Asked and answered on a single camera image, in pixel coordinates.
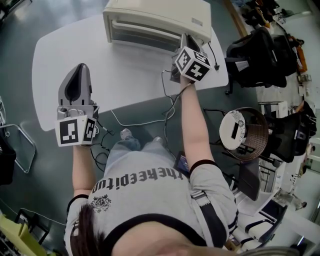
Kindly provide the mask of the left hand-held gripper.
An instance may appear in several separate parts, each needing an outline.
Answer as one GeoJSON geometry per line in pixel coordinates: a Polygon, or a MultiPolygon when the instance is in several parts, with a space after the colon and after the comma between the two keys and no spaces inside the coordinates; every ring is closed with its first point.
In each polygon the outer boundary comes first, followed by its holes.
{"type": "Polygon", "coordinates": [[[90,70],[80,63],[66,75],[58,90],[55,134],[59,147],[92,144],[100,107],[90,105],[91,92],[90,70]]]}

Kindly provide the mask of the cream oven door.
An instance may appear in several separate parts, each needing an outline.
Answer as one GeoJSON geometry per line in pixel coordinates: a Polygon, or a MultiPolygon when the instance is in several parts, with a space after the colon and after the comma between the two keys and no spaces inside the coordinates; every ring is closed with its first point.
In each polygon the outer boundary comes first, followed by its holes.
{"type": "Polygon", "coordinates": [[[107,41],[173,53],[181,46],[181,36],[141,24],[104,19],[107,41]]]}

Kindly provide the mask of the person's right forearm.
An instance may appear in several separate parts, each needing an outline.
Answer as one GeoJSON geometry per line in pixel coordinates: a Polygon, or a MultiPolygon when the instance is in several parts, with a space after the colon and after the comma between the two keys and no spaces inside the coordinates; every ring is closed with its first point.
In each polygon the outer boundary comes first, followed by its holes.
{"type": "Polygon", "coordinates": [[[207,124],[202,113],[194,84],[180,77],[181,127],[184,153],[192,172],[203,161],[213,162],[207,124]]]}

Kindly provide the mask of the cream toaster oven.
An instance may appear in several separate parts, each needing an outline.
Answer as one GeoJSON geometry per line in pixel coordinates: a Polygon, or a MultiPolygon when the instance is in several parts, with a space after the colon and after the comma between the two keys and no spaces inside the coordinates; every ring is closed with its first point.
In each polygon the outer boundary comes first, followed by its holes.
{"type": "Polygon", "coordinates": [[[205,0],[109,0],[105,18],[143,25],[175,35],[192,36],[198,45],[211,40],[210,4],[205,0]]]}

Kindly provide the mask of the person's light blue jeans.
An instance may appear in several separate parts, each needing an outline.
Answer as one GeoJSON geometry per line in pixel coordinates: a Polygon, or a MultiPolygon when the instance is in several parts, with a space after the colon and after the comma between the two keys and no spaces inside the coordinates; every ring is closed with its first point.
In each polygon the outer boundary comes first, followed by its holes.
{"type": "Polygon", "coordinates": [[[133,137],[132,139],[120,140],[113,146],[105,165],[104,174],[108,172],[108,169],[114,162],[126,154],[134,151],[157,155],[159,158],[166,159],[171,166],[173,166],[175,162],[175,158],[172,156],[172,154],[158,142],[150,141],[146,143],[143,148],[141,148],[139,140],[133,137]]]}

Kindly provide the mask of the black mesh back chair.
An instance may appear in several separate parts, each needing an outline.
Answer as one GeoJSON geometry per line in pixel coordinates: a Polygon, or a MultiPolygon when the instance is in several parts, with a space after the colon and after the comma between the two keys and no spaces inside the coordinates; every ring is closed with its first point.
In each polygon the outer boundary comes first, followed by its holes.
{"type": "Polygon", "coordinates": [[[272,35],[275,56],[282,73],[288,77],[297,71],[296,56],[285,35],[272,35]]]}

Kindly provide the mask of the white round patterned disc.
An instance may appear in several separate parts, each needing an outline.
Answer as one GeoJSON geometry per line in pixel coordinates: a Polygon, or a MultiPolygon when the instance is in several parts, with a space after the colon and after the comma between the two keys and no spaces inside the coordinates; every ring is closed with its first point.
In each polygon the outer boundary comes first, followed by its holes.
{"type": "Polygon", "coordinates": [[[219,127],[219,137],[227,150],[236,150],[246,140],[245,117],[238,110],[227,112],[219,127]]]}

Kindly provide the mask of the orange bag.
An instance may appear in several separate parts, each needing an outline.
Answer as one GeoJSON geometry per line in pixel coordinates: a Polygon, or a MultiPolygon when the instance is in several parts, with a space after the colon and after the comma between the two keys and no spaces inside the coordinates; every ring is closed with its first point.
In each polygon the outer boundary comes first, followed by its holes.
{"type": "Polygon", "coordinates": [[[298,70],[301,73],[304,73],[304,72],[306,72],[308,70],[304,52],[303,52],[301,46],[297,47],[296,50],[297,50],[297,55],[298,55],[298,58],[299,58],[299,61],[300,61],[300,63],[298,64],[298,70]]]}

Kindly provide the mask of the brown wicker basket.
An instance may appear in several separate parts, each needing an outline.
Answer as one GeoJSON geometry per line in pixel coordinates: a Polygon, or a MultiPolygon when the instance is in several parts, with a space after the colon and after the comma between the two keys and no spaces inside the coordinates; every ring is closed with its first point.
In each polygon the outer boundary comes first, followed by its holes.
{"type": "Polygon", "coordinates": [[[267,146],[268,124],[262,113],[252,107],[241,107],[235,110],[247,117],[247,120],[244,120],[244,142],[241,142],[236,149],[227,149],[225,146],[224,148],[233,158],[241,162],[250,162],[259,158],[267,146]]]}

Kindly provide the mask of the dark blue booklet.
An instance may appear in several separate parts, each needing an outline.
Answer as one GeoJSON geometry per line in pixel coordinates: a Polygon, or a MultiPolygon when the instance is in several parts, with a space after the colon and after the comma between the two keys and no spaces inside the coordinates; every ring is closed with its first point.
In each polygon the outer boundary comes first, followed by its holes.
{"type": "Polygon", "coordinates": [[[189,170],[189,166],[188,166],[184,151],[178,152],[178,154],[176,156],[174,168],[177,171],[179,171],[181,174],[186,176],[188,179],[190,178],[190,170],[189,170]]]}

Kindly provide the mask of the person's grey printed t-shirt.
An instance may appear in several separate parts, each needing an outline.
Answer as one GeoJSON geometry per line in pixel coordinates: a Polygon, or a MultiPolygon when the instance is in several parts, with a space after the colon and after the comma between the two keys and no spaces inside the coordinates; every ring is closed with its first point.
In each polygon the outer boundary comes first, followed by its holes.
{"type": "Polygon", "coordinates": [[[102,247],[111,255],[118,239],[130,228],[158,222],[185,235],[194,245],[222,247],[238,220],[235,197],[218,165],[202,159],[190,177],[169,161],[149,152],[131,151],[112,163],[90,194],[68,204],[64,235],[73,253],[83,206],[93,209],[93,229],[102,234],[102,247]]]}

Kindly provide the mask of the black swivel office chair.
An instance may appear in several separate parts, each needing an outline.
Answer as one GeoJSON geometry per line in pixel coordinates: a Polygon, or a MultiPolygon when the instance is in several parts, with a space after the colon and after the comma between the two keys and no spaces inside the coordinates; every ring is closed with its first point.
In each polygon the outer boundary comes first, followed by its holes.
{"type": "Polygon", "coordinates": [[[311,131],[306,115],[297,112],[283,118],[267,116],[265,119],[270,133],[262,156],[269,158],[275,155],[291,163],[294,157],[305,153],[311,131]]]}

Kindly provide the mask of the white low cabinet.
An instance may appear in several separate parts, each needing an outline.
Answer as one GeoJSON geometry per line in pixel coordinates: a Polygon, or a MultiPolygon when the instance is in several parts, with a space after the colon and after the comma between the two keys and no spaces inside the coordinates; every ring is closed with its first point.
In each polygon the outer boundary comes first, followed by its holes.
{"type": "Polygon", "coordinates": [[[276,160],[274,166],[265,160],[259,161],[260,197],[272,197],[278,191],[293,193],[298,179],[301,177],[301,161],[296,158],[290,163],[276,160]]]}

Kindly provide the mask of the chrome tube chair frame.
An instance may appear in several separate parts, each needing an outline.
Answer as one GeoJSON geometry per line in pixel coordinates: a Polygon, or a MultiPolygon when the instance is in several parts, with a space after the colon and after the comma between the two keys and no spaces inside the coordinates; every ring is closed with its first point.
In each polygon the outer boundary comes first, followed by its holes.
{"type": "Polygon", "coordinates": [[[33,162],[34,162],[34,159],[36,157],[36,153],[37,153],[37,147],[36,147],[36,144],[34,143],[34,141],[29,137],[29,135],[17,124],[6,124],[6,125],[2,125],[0,126],[0,130],[4,130],[6,128],[16,128],[21,134],[22,136],[29,142],[29,144],[32,146],[33,148],[33,154],[32,154],[32,158],[29,162],[29,166],[28,168],[24,168],[22,166],[22,164],[19,162],[19,160],[16,158],[15,159],[15,163],[16,165],[25,173],[25,174],[28,174],[32,168],[32,165],[33,165],[33,162]]]}

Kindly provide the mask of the black metal frame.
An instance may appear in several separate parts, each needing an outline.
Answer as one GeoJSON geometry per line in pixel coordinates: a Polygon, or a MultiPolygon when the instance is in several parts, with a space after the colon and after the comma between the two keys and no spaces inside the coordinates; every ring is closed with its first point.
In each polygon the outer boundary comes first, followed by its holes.
{"type": "Polygon", "coordinates": [[[49,228],[41,222],[40,215],[37,213],[27,213],[26,209],[20,209],[15,216],[16,224],[26,224],[28,231],[41,245],[49,234],[49,228]]]}

